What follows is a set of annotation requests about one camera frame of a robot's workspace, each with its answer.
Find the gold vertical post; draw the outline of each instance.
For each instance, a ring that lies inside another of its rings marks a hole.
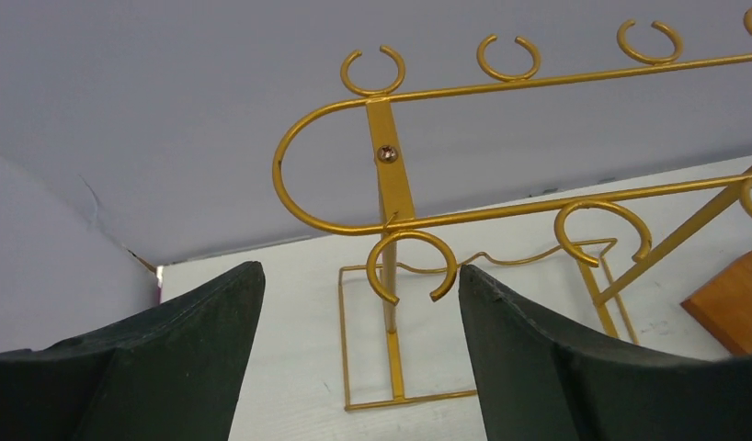
[[[365,106],[368,112],[370,138],[373,142],[374,161],[379,181],[379,206],[382,223],[410,220],[415,217],[411,187],[405,172],[403,153],[398,142],[397,129],[390,101],[385,97],[369,99]],[[397,272],[397,243],[387,245],[382,253],[382,284],[397,295],[395,276]],[[390,380],[393,385],[393,399],[405,398],[403,367],[400,356],[395,306],[383,302],[384,329],[387,338],[387,351],[390,359]]]
[[[752,173],[752,166],[750,166],[745,174]],[[628,285],[640,275],[646,272],[649,268],[653,267],[656,263],[663,260],[669,253],[677,249],[687,241],[690,236],[698,232],[707,223],[711,222],[714,218],[720,215],[725,209],[733,205],[741,196],[741,183],[731,184],[721,191],[717,196],[712,198],[701,209],[695,212],[689,219],[679,225],[671,234],[667,236],[649,255],[636,263],[625,274],[617,278],[608,288],[604,289],[593,301],[596,306],[602,306],[612,297],[616,296]]]

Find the screw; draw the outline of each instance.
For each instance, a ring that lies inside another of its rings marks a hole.
[[[398,159],[398,149],[394,148],[392,145],[383,145],[379,148],[377,157],[379,158],[379,161],[382,161],[383,163],[394,163]]]

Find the gold metal stand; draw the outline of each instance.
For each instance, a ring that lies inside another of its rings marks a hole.
[[[752,53],[736,55],[732,57],[715,58],[709,60],[697,60],[692,62],[677,62],[683,51],[682,39],[677,32],[660,22],[654,22],[652,28],[665,34],[674,45],[674,51],[667,57],[649,57],[635,50],[626,39],[626,32],[635,25],[635,21],[628,20],[623,23],[617,31],[617,43],[620,49],[631,59],[646,64],[643,67],[633,67],[615,71],[594,72],[594,73],[577,73],[565,76],[556,76],[550,78],[532,79],[532,77],[541,68],[541,54],[538,48],[529,40],[517,37],[515,42],[523,47],[533,60],[530,69],[521,75],[505,75],[494,69],[485,58],[487,46],[496,41],[497,36],[490,35],[482,41],[476,52],[476,59],[479,66],[485,74],[489,75],[498,83],[487,85],[467,85],[460,87],[451,87],[445,89],[425,90],[419,92],[409,92],[403,94],[392,93],[397,90],[405,77],[405,64],[400,54],[393,49],[382,46],[381,51],[393,59],[398,68],[398,75],[393,83],[383,89],[367,90],[357,87],[348,77],[348,68],[360,55],[360,51],[354,51],[344,60],[341,65],[341,80],[344,86],[352,93],[362,96],[362,98],[351,99],[320,107],[311,112],[292,126],[284,138],[281,140],[273,159],[273,186],[284,206],[299,220],[311,225],[312,227],[330,232],[333,234],[360,236],[367,234],[379,234],[381,239],[376,243],[368,255],[366,265],[364,266],[347,266],[341,268],[338,278],[338,301],[340,308],[341,320],[341,343],[344,363],[344,383],[346,390],[346,409],[348,411],[358,409],[370,409],[377,407],[393,406],[399,404],[408,404],[421,401],[443,400],[448,398],[457,398],[471,396],[475,390],[466,390],[451,393],[441,393],[424,397],[408,398],[405,396],[403,369],[401,365],[400,345],[398,341],[398,331],[395,323],[396,305],[399,298],[396,292],[395,274],[398,267],[413,271],[416,273],[443,273],[444,280],[440,286],[430,293],[433,301],[441,299],[454,285],[459,265],[448,245],[440,238],[433,234],[420,229],[435,227],[440,225],[451,225],[473,221],[485,221],[491,219],[505,218],[511,216],[521,216],[525,214],[559,210],[555,218],[554,233],[559,245],[552,250],[533,256],[521,261],[497,261],[488,254],[479,253],[468,259],[465,263],[472,261],[477,257],[486,257],[490,262],[497,265],[513,266],[521,265],[528,262],[534,262],[551,254],[559,249],[565,250],[571,255],[578,264],[579,270],[584,279],[587,290],[590,293],[593,304],[596,306],[598,317],[601,320],[605,332],[612,336],[617,336],[613,321],[606,307],[606,302],[615,299],[617,307],[620,309],[622,319],[628,328],[629,336],[634,343],[635,333],[630,325],[627,311],[625,310],[620,298],[621,291],[643,274],[650,267],[654,266],[663,257],[671,253],[680,244],[686,241],[695,232],[700,230],[704,225],[709,223],[725,209],[737,202],[741,203],[744,210],[752,217],[752,166],[741,175],[717,177],[712,179],[703,179],[700,181],[690,181],[677,184],[669,184],[655,187],[632,188],[621,191],[608,193],[598,193],[586,195],[583,197],[558,198],[542,202],[524,203],[516,206],[509,206],[496,209],[476,209],[457,214],[447,214],[431,216],[418,219],[415,214],[414,202],[411,198],[411,188],[408,177],[405,172],[403,156],[401,153],[400,142],[398,141],[397,130],[394,124],[392,103],[417,101],[423,99],[442,98],[447,96],[463,96],[485,94],[490,92],[500,92],[507,90],[517,90],[525,88],[545,87],[551,85],[570,85],[574,83],[585,83],[617,78],[626,78],[637,75],[659,74],[662,72],[683,71],[689,69],[698,69],[703,67],[723,66],[727,64],[737,64],[742,62],[752,62]],[[744,15],[744,28],[752,36],[752,8],[746,11]],[[284,180],[281,173],[281,167],[284,161],[284,155],[290,146],[292,140],[305,127],[315,120],[337,111],[365,107],[368,114],[370,125],[370,136],[372,140],[374,162],[379,184],[379,203],[382,214],[382,222],[379,224],[352,226],[341,225],[326,220],[320,220],[303,210],[290,197],[287,188],[284,186]],[[722,188],[723,191],[713,198],[706,206],[700,209],[679,226],[674,232],[661,242],[654,249],[652,248],[652,235],[649,232],[644,221],[635,213],[618,205],[617,202],[637,198],[651,198],[657,196],[685,193],[690,191],[704,190],[710,188]],[[627,220],[633,228],[638,231],[641,238],[641,246],[633,255],[633,265],[622,276],[614,278],[611,275],[606,260],[603,255],[616,243],[614,239],[602,239],[598,241],[571,242],[565,233],[565,220],[567,217],[578,209],[604,209],[617,214]],[[417,239],[430,243],[435,246],[446,260],[446,266],[437,269],[417,269],[406,266],[397,261],[397,242],[403,239]],[[593,257],[587,254],[583,247],[592,243],[607,243],[607,247],[599,255]],[[378,264],[379,256],[382,257],[382,263]],[[602,292],[593,277],[591,267],[603,266],[610,285]],[[385,333],[387,338],[388,355],[390,360],[390,375],[392,379],[393,398],[388,401],[376,401],[360,404],[351,403],[351,392],[349,388],[348,358],[347,358],[347,340],[346,340],[346,315],[344,313],[344,292],[342,276],[346,271],[364,270],[370,286],[373,291],[383,300],[383,314]]]

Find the white tabletop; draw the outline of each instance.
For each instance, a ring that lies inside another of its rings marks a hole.
[[[562,196],[734,175],[750,164],[752,156],[568,191]],[[622,205],[646,221],[654,242],[658,243],[717,191],[629,201]],[[373,207],[378,208],[375,200]],[[429,231],[446,241],[458,260],[481,250],[496,258],[517,259],[556,245],[554,215],[554,212],[540,213]],[[630,256],[638,246],[638,236],[625,220],[591,209],[575,212],[567,225],[572,240],[610,236],[620,239],[607,254],[615,277],[632,265]],[[244,261],[256,260],[265,268],[268,281],[265,302],[230,439],[485,440],[475,397],[386,410],[344,412],[337,271],[341,266],[364,264],[377,240],[370,236],[330,236],[163,268],[163,301]],[[752,220],[734,205],[625,289],[622,295],[641,344],[697,358],[727,356],[679,303],[750,250]],[[421,267],[443,264],[435,249],[413,241],[400,242],[399,260]],[[562,252],[539,263],[516,268],[495,267],[485,261],[476,264],[526,297],[601,329],[575,262]],[[602,273],[600,270],[596,273],[599,283],[605,287]],[[399,272],[402,301],[398,323],[409,395],[474,387],[457,288],[435,304],[427,297],[441,279],[442,276],[412,276]],[[348,273],[344,288],[348,302],[352,399],[354,402],[388,399],[390,380],[380,301],[370,291],[361,272]],[[618,322],[614,308],[610,310]],[[625,336],[621,323],[618,328]]]

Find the gold metal rack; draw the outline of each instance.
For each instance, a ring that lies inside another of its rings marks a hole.
[[[621,291],[628,287],[633,281],[643,274],[647,269],[654,266],[657,262],[671,253],[674,249],[684,243],[690,236],[695,234],[704,225],[709,223],[728,207],[739,201],[746,213],[752,218],[752,166],[741,175],[731,175],[716,177],[712,179],[703,179],[698,181],[689,181],[676,184],[668,184],[654,187],[631,188],[620,191],[607,193],[597,193],[572,198],[557,198],[541,202],[529,202],[515,206],[494,208],[494,209],[475,209],[463,213],[446,214],[430,216],[426,218],[417,218],[415,206],[411,197],[411,188],[408,183],[408,177],[405,172],[403,157],[401,154],[400,142],[398,141],[397,130],[394,124],[392,103],[417,101],[432,98],[442,98],[447,96],[463,96],[486,94],[491,92],[501,92],[507,90],[517,90],[535,87],[545,87],[550,85],[570,85],[574,83],[586,83],[601,80],[610,80],[616,78],[626,78],[638,75],[659,74],[663,72],[684,71],[698,69],[702,67],[723,66],[727,64],[737,64],[742,62],[752,62],[752,53],[735,55],[731,57],[714,58],[708,60],[697,60],[691,62],[677,62],[683,51],[682,39],[677,32],[658,21],[652,24],[652,28],[665,34],[674,45],[674,51],[667,57],[650,57],[641,54],[634,49],[626,39],[626,32],[635,25],[634,20],[624,22],[617,31],[617,43],[620,49],[631,59],[646,64],[642,67],[633,67],[614,71],[594,72],[594,73],[577,73],[565,76],[555,76],[550,78],[533,79],[532,77],[541,68],[541,54],[538,48],[529,40],[517,37],[515,42],[523,47],[530,54],[533,65],[530,69],[520,75],[506,75],[493,68],[485,58],[487,46],[496,41],[497,36],[490,35],[484,39],[476,52],[476,60],[479,66],[487,75],[497,80],[498,83],[486,85],[466,85],[460,87],[451,87],[445,89],[424,90],[418,92],[409,92],[394,94],[393,92],[401,85],[405,78],[405,63],[400,54],[387,47],[382,46],[381,51],[389,56],[397,65],[398,75],[393,83],[383,89],[368,90],[360,88],[349,79],[349,66],[361,55],[360,51],[353,51],[348,55],[341,65],[341,80],[344,86],[352,93],[362,96],[357,99],[350,99],[320,107],[309,113],[298,122],[296,122],[284,135],[279,147],[273,158],[273,186],[289,212],[291,212],[300,221],[305,222],[312,227],[330,232],[333,234],[360,236],[369,234],[379,234],[381,239],[373,246],[370,251],[366,264],[364,266],[347,266],[341,268],[338,277],[338,302],[340,309],[341,321],[341,348],[343,356],[344,369],[344,386],[345,386],[345,409],[348,411],[379,408],[400,404],[409,404],[422,401],[434,401],[448,398],[458,398],[471,396],[476,393],[475,390],[464,390],[457,392],[440,393],[422,397],[406,397],[404,389],[403,368],[401,362],[400,345],[398,341],[398,330],[395,324],[396,305],[399,298],[397,297],[395,274],[398,267],[420,274],[443,273],[444,280],[440,286],[430,293],[433,301],[440,300],[454,285],[457,269],[459,267],[454,253],[449,246],[439,237],[425,232],[421,229],[427,227],[436,227],[441,225],[452,225],[474,221],[485,221],[491,219],[506,218],[512,216],[521,216],[531,213],[544,211],[559,210],[554,222],[554,233],[559,245],[554,249],[520,261],[497,261],[486,253],[475,254],[463,263],[471,262],[478,257],[486,257],[491,262],[501,266],[522,265],[535,262],[546,255],[554,253],[559,249],[565,250],[571,255],[578,264],[582,277],[585,280],[587,289],[590,293],[593,304],[598,312],[604,330],[607,334],[617,336],[614,329],[607,302],[615,299],[623,321],[628,328],[629,336],[634,343],[635,334],[632,331],[627,311],[625,310],[621,298]],[[744,14],[744,28],[752,36],[752,7]],[[382,215],[382,221],[372,225],[342,225],[326,220],[315,218],[303,210],[291,198],[284,186],[284,179],[281,173],[281,166],[284,161],[284,155],[290,146],[292,140],[305,127],[315,120],[345,109],[365,107],[368,114],[370,125],[370,136],[372,140],[373,153],[375,156],[376,171],[379,186],[379,205]],[[697,190],[711,188],[722,188],[723,190],[705,206],[699,209],[695,214],[690,216],[682,225],[671,232],[665,240],[653,248],[652,234],[644,221],[632,211],[618,205],[617,202],[637,198],[651,198],[657,196],[687,193]],[[627,220],[633,228],[639,233],[641,246],[633,255],[634,265],[625,271],[624,274],[616,279],[611,275],[609,267],[604,259],[604,254],[616,243],[615,239],[601,239],[586,242],[571,242],[565,232],[565,220],[568,216],[579,209],[604,209],[610,211]],[[435,246],[446,260],[446,266],[437,269],[417,269],[406,266],[397,261],[397,242],[403,239],[416,239]],[[605,243],[607,246],[604,251],[594,257],[586,253],[583,249],[585,245]],[[377,261],[379,256],[382,257],[382,263]],[[609,281],[609,286],[602,291],[599,290],[598,284],[592,275],[591,267],[603,266]],[[348,352],[346,342],[346,316],[344,313],[344,293],[342,277],[346,271],[365,270],[370,286],[373,291],[383,300],[383,313],[385,333],[387,338],[390,376],[392,380],[393,398],[387,401],[374,401],[360,404],[352,404],[351,391],[349,387],[348,375]]]

